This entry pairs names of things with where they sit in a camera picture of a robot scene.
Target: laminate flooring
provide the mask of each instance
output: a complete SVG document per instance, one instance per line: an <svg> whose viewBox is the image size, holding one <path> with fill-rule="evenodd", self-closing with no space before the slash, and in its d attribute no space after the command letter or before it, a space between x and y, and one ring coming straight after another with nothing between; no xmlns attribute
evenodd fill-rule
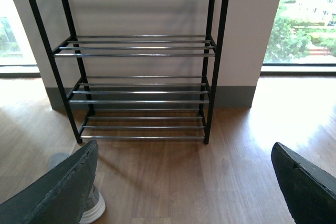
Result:
<svg viewBox="0 0 336 224"><path fill-rule="evenodd" d="M0 91L4 202L46 173L53 153L80 146L41 79L0 79ZM251 109L215 109L208 145L99 140L95 185L107 208L95 223L294 223L270 160L276 141L336 176L336 78L260 78Z"/></svg>

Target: black metal frame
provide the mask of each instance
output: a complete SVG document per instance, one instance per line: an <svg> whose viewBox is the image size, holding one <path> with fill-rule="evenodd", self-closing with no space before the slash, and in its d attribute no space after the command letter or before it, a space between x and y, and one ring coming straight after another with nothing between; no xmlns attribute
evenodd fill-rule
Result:
<svg viewBox="0 0 336 224"><path fill-rule="evenodd" d="M36 20L37 23L37 27L39 30L39 33L41 35L44 47L46 49L46 53L52 68L52 71L54 73L56 82L57 82L57 86L62 98L62 101L64 103L67 115L69 117L69 121L73 130L73 133L75 134L76 137L76 141L77 143L82 143L82 139L83 138L119 138L119 139L176 139L176 138L181 138L181 139L185 139L185 140L189 140L189 139L203 139L204 144L208 144L209 143L209 136L210 136L210 130L211 130L211 123L212 123L212 116L213 116L213 109L214 109L214 102L215 102L215 93L216 93L216 86L217 86L217 80L218 80L218 73L219 73L219 64L220 64L220 58L221 58L221 54L222 54L222 47L223 47L223 39L224 39L224 30L225 30L225 20L226 20L226 15L227 15L227 6L228 6L228 0L222 0L222 5L221 5L221 15L220 15L220 20L219 20L219 29L218 29L218 34L217 34L217 44L214 41L214 39L212 38L212 26L213 26L213 14L214 14L214 6L215 6L215 0L209 0L209 5L208 5L208 17L207 17L207 25L206 25L206 35L202 35L202 36L198 36L198 35L190 35L190 36L169 36L169 35L158 35L158 36L149 36L149 35L144 35L144 36L77 36L76 34L76 30L75 30L75 25L74 25L74 21L72 19L72 14L71 14L71 10L70 10L70 6L69 6L69 2L68 0L61 0L62 1L62 5L63 5L63 9L66 15L66 20L67 20L67 25L69 28L69 32L70 32L70 36L69 38L67 38L66 40L64 40L58 47L56 47L55 49L52 50L45 27L44 27L44 23L41 17L41 14L39 12L38 9L38 5L36 0L29 0L29 3L31 5L31 9L33 11L34 14L34 18ZM175 39L175 38L183 38L184 40L180 41L179 43L203 43L204 46L201 47L195 47L195 46L182 46L182 47L177 47L177 46L167 46L167 47L113 47L113 48L105 48L106 49L112 49L112 50L127 50L127 49L132 49L135 50L135 52L140 49L146 49L146 50L151 50L151 49L159 49L159 50L186 50L186 49L201 49L204 50L204 52L202 54L121 54L121 53L117 53L117 54L82 54L81 50L82 49L89 49L89 50L98 50L98 49L102 49L101 47L99 47L101 44L107 44L107 43L143 43L143 41L138 41L138 40L134 40L134 41L129 41L129 39L133 40L133 39L143 39L143 38L151 38L154 37L156 40L155 41L145 41L146 43L150 42L150 43L177 43L176 40L170 41L169 39ZM197 37L203 37L203 40L193 40L194 38ZM92 40L97 39L97 38L102 38L102 39L108 39L109 41L94 41L96 44L98 44L98 46L96 47L85 47L85 46L79 46L80 44L90 44L93 43ZM124 38L126 39L125 41L113 41L115 38ZM74 51L74 53L68 54L66 53L66 51L68 50L72 50ZM158 101L141 101L141 100L137 100L137 101L119 101L119 100L103 100L103 101L97 101L97 100L93 100L92 99L92 94L109 94L112 91L90 91L90 87L95 87L95 86L103 86L102 84L94 84L88 81L88 79L90 77L87 76L86 71L85 71L85 66L83 63L83 58L84 57L203 57L203 67L202 67L202 76L200 76L201 78L201 83L194 83L194 84L189 84L188 86L197 86L200 87L200 91L167 91L167 92L157 92L157 93L187 93L187 94L199 94L199 100L169 100L169 101L162 101L162 100L158 100ZM64 85L62 83L62 79L60 76L60 73L58 71L57 68L57 64L56 64L56 60L55 58L57 57L70 57L70 58L76 58L77 59L77 64L78 64L78 68L80 71L80 78L78 80L78 82L75 84L75 86L71 89L71 91L66 94L65 89L64 89ZM207 71L208 71L208 58L209 57L214 57L215 58L215 62L214 62L214 68L213 68L213 77L212 77L212 81L211 81L211 86L209 84L209 81L207 79ZM120 78L120 77L91 77L91 78ZM146 78L161 78L161 79L165 79L165 78L196 78L196 77L179 77L179 76L172 76L172 77L167 77L167 76L137 76L137 77L123 77L123 78L142 78L142 79L146 79ZM137 83L134 85L131 85L132 87L136 87L138 88L139 86L141 87L159 87L159 86L165 86L165 87L182 87L182 86L186 86L183 83L180 84L173 84L173 83ZM73 96L81 93L83 95L85 95L86 99L85 100L73 100ZM119 91L119 93L135 93L132 91ZM75 119L73 117L73 113L70 107L71 103L80 103L80 104L87 104L89 111L87 113L87 116L85 117L81 127L79 128L79 130L76 127L76 123L75 123ZM185 104L185 103L197 103L199 104L198 106L198 113L200 115L200 119L202 120L202 124L203 126L200 126L198 128L203 128L204 129L204 137L198 137L198 136L182 136L182 137L172 137L172 136L158 136L158 137L151 137L151 136L132 136L132 137L105 137L105 136L81 136L84 129L86 128L90 128L91 126L88 126L87 123L89 120L92 120L93 115L95 114L95 107L94 104L128 104L128 103L136 103L136 104L147 104L147 103L168 103L168 104ZM204 104L208 103L208 114L207 117L205 116L204 113ZM131 110L135 110L135 111L141 111L141 110L145 110L145 111L151 111L153 109L131 109ZM174 110L178 110L178 109L165 109L164 107L162 109L158 109L159 111L165 111L165 110L169 110L169 111L174 111ZM188 127L188 126L179 126L179 127L169 127L169 126L163 126L163 127L159 127L162 129L176 129L176 128L180 128L180 129L191 129L191 128L196 128L195 127ZM141 126L131 126L129 127L129 129L143 129L145 127L141 127ZM157 129L157 127L147 127L147 129Z"/></svg>

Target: metal rod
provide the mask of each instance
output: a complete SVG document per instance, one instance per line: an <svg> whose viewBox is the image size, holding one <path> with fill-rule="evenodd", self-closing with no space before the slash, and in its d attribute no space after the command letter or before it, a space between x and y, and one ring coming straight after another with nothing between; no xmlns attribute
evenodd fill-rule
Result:
<svg viewBox="0 0 336 224"><path fill-rule="evenodd" d="M172 44L193 44L193 43L210 43L210 40L106 40L106 41L94 41L94 40L79 40L67 41L69 44L156 44L156 43L172 43Z"/></svg>
<svg viewBox="0 0 336 224"><path fill-rule="evenodd" d="M90 39L110 39L110 38L206 38L206 35L77 35L78 39L90 38Z"/></svg>
<svg viewBox="0 0 336 224"><path fill-rule="evenodd" d="M118 100L71 100L69 101L69 103L80 103L80 104L129 104L129 103L134 103L134 104L147 104L147 103L195 103L195 104L199 104L199 103L209 103L209 101L199 101L199 100L176 100L176 101L126 101L126 100L122 100L122 101L118 101Z"/></svg>
<svg viewBox="0 0 336 224"><path fill-rule="evenodd" d="M212 46L207 47L59 47L61 50L210 50Z"/></svg>
<svg viewBox="0 0 336 224"><path fill-rule="evenodd" d="M36 0L29 0L29 3L30 3L30 6L31 6L31 10L33 11L34 18L35 18L35 21L36 21L36 24L37 24L37 28L39 30L43 45L44 45L46 53L47 53L47 56L48 56L48 59L49 59L50 65L51 65L51 69L54 73L55 80L56 80L56 83L57 83L57 87L58 87L60 96L62 98L64 107L66 109L72 131L75 135L77 143L80 144L80 143L82 143L82 139L80 138L80 135L78 134L78 131L77 131L77 126L76 126L76 123L75 123L75 119L73 117L73 113L72 113L70 105L68 103L67 94L65 93L65 90L64 90L63 82L62 82L62 79L60 77L60 73L58 71L56 62L55 62L54 54L53 54L51 46L50 46L50 42L49 42L49 39L48 39L47 32L45 30L45 26L43 24L43 20L42 20L40 11L38 9Z"/></svg>
<svg viewBox="0 0 336 224"><path fill-rule="evenodd" d="M215 54L54 54L58 58L86 57L215 57Z"/></svg>
<svg viewBox="0 0 336 224"><path fill-rule="evenodd" d="M199 120L201 116L89 116L90 120Z"/></svg>
<svg viewBox="0 0 336 224"><path fill-rule="evenodd" d="M111 87L111 88L125 88L125 87L198 87L204 86L205 83L80 83L81 86L96 86L96 87Z"/></svg>
<svg viewBox="0 0 336 224"><path fill-rule="evenodd" d="M81 76L79 80L76 82L75 86L69 91L67 94L67 99L71 100L71 98L74 96L74 92L77 91L80 87L79 83L83 81L83 77Z"/></svg>
<svg viewBox="0 0 336 224"><path fill-rule="evenodd" d="M85 119L83 120L82 122L82 125L80 126L79 128L79 131L78 131L78 134L81 135L84 131L84 128L86 127L86 124L88 123L89 121L89 117L90 115L92 114L92 110L89 110L88 113L86 114L85 116Z"/></svg>
<svg viewBox="0 0 336 224"><path fill-rule="evenodd" d="M213 77L212 77L212 83L211 83L210 102L209 102L208 115L207 115L206 128L205 128L205 138L204 138L204 141L203 141L204 144L209 143L210 129L211 129L212 116L213 116L214 103L215 103L215 95L216 95L216 88L217 88L217 80L218 80L218 73L219 73L219 64L221 62L220 58L221 58L221 54L222 54L228 2L229 2L229 0L222 0L222 6L220 8L221 15L220 15L220 18L219 18L219 29L218 29L218 35L217 35L216 57L215 57Z"/></svg>
<svg viewBox="0 0 336 224"><path fill-rule="evenodd" d="M206 94L208 91L73 91L73 94Z"/></svg>
<svg viewBox="0 0 336 224"><path fill-rule="evenodd" d="M85 125L86 129L98 130L188 130L203 129L204 126L91 126Z"/></svg>
<svg viewBox="0 0 336 224"><path fill-rule="evenodd" d="M102 112L138 112L138 111L150 111L150 112L167 112L167 111L179 111L190 112L197 111L198 109L95 109L95 111Z"/></svg>
<svg viewBox="0 0 336 224"><path fill-rule="evenodd" d="M205 127L206 127L206 120L205 120L204 110L200 110L200 115L201 115L201 117L202 117L202 123L203 123L203 126L204 126L203 129L205 129Z"/></svg>
<svg viewBox="0 0 336 224"><path fill-rule="evenodd" d="M90 78L97 79L128 79L128 78L180 78L180 79L192 79L192 78L202 78L202 76L87 76Z"/></svg>
<svg viewBox="0 0 336 224"><path fill-rule="evenodd" d="M53 53L54 54L57 54L59 52L61 52L61 49L60 47L66 47L67 45L69 45L69 40L72 39L72 35L70 35L69 38L65 39L61 44L59 44L58 47L56 47L54 50L53 50Z"/></svg>
<svg viewBox="0 0 336 224"><path fill-rule="evenodd" d="M164 139L176 139L176 140L203 140L203 136L81 136L81 138L96 138L96 139L134 139L134 140L164 140Z"/></svg>
<svg viewBox="0 0 336 224"><path fill-rule="evenodd" d="M215 0L209 0L207 21L206 21L206 32L205 32L207 39L212 38L211 32L212 32L214 8L215 8ZM208 54L209 50L205 49L204 53ZM208 57L205 57L205 58L203 58L203 65L202 65L202 82L205 82L205 80L207 78L207 72L208 72ZM203 87L203 86L201 87L201 91L204 91L205 89L206 89L206 87ZM205 96L203 94L201 94L199 96L200 100L203 100L204 98L205 98ZM199 113L201 113L204 109L204 105L200 104L199 109L200 109Z"/></svg>

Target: wall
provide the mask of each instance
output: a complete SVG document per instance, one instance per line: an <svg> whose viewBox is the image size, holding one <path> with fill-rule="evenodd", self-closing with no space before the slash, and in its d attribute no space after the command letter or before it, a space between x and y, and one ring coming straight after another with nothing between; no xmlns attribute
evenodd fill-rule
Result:
<svg viewBox="0 0 336 224"><path fill-rule="evenodd" d="M207 0L69 0L78 34L203 34ZM45 55L28 0L14 0L32 46L49 97L57 106L56 82ZM268 38L279 0L229 0L223 55L218 80L217 106L251 106ZM38 0L53 46L68 35L59 0ZM215 13L219 13L217 0ZM214 24L219 16L215 15ZM135 59L131 64L118 60L86 61L87 72L141 74L151 68L157 73L199 74L199 60L167 60L158 65L153 59ZM74 60L58 61L65 87L79 75Z"/></svg>

